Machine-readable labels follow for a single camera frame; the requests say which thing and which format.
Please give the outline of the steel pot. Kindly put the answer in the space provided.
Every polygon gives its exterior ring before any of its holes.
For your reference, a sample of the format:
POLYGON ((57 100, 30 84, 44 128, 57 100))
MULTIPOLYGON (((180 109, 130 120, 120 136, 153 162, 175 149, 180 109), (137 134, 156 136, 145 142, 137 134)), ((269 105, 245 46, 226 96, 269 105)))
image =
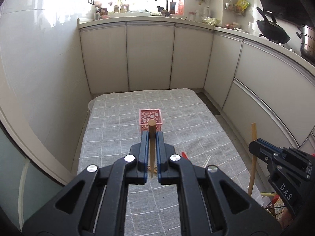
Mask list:
POLYGON ((300 25, 298 30, 296 34, 301 40, 301 57, 314 65, 314 28, 300 25))

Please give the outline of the pink perforated utensil holder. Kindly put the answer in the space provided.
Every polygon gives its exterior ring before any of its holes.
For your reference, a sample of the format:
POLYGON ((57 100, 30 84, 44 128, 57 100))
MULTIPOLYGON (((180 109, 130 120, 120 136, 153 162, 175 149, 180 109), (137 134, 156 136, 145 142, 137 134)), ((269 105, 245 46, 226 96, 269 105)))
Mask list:
POLYGON ((139 127, 140 131, 148 131, 148 122, 155 120, 156 130, 162 131, 163 119, 160 109, 140 109, 139 110, 139 127))

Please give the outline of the black wok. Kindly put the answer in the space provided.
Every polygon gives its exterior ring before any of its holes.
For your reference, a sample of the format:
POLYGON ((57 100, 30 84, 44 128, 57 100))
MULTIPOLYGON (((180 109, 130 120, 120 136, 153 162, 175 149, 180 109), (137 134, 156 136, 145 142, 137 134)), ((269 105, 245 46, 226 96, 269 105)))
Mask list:
POLYGON ((257 7, 256 10, 263 17, 263 20, 257 20, 257 26, 260 30, 260 37, 264 36, 268 40, 277 43, 277 44, 286 44, 290 41, 290 36, 286 31, 277 24, 275 16, 272 12, 262 10, 260 7, 257 7))

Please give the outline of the long wooden chopstick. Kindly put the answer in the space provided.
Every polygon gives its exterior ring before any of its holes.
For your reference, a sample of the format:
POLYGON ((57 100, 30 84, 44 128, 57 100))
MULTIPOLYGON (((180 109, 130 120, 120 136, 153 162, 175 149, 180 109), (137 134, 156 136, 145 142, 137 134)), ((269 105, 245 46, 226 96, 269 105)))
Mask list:
MULTIPOLYGON (((251 140, 255 141, 257 140, 257 129, 256 129, 256 123, 251 124, 251 140)), ((250 181, 249 181, 249 187, 248 187, 248 195, 251 197, 253 193, 253 187, 255 182, 255 175, 256 175, 256 163, 257 163, 257 157, 252 155, 251 159, 251 171, 250 171, 250 181)))

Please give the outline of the snack packages in basket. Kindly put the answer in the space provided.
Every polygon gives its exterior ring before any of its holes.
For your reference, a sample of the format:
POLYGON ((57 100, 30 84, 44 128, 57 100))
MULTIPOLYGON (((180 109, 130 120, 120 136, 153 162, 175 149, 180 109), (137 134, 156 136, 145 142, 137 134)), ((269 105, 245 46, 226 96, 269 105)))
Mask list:
POLYGON ((280 223, 283 229, 287 228, 293 221, 293 218, 283 200, 275 192, 261 192, 260 194, 262 197, 268 197, 271 199, 271 201, 265 206, 266 211, 280 223))

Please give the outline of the grey checked tablecloth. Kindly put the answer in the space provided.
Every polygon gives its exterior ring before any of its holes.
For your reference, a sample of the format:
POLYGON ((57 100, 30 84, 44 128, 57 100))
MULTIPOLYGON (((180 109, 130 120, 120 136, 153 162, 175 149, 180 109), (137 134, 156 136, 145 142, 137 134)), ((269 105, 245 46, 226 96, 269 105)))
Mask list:
MULTIPOLYGON (((242 189, 249 186, 249 170, 233 145, 235 135, 222 127, 218 111, 202 93, 190 89, 135 91, 101 95, 89 103, 79 171, 88 165, 104 167, 127 155, 141 140, 140 109, 160 109, 164 141, 192 164, 218 166, 242 189)), ((125 235, 180 235, 177 191, 156 177, 129 186, 125 235)))

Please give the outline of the white plastic spoon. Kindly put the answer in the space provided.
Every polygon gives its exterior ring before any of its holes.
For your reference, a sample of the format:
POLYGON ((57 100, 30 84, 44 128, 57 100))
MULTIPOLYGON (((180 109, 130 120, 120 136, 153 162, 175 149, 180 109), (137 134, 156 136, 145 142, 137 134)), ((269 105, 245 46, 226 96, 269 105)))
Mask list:
POLYGON ((206 168, 206 166, 207 166, 207 164, 208 164, 210 158, 211 158, 211 155, 209 155, 209 156, 207 157, 207 159, 205 160, 205 162, 204 162, 204 164, 203 164, 203 168, 206 168))

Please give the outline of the red plastic spoon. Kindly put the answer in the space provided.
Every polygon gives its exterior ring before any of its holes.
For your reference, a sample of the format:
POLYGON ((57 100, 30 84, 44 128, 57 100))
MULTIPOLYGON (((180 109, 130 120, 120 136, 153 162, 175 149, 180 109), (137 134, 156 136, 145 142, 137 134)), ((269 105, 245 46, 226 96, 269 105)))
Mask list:
POLYGON ((183 158, 189 160, 188 156, 186 155, 186 153, 184 151, 181 153, 181 155, 182 155, 183 158))

